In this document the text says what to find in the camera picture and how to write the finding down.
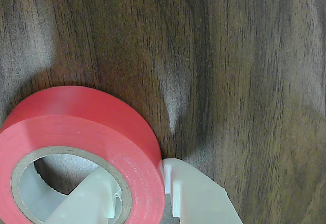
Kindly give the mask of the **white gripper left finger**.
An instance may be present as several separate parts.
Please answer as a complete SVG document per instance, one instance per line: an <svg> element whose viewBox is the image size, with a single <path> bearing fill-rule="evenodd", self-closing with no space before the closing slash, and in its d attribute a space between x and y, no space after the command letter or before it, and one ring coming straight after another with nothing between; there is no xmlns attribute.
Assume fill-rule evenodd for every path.
<svg viewBox="0 0 326 224"><path fill-rule="evenodd" d="M118 182L98 167L80 182L45 222L115 223L121 212L122 191Z"/></svg>

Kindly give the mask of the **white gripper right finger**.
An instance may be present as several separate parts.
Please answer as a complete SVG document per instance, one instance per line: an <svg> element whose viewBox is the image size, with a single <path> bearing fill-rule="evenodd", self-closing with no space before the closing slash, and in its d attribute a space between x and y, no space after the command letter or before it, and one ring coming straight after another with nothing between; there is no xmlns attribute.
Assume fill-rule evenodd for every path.
<svg viewBox="0 0 326 224"><path fill-rule="evenodd" d="M162 162L165 193L180 223L242 223L224 188L183 160Z"/></svg>

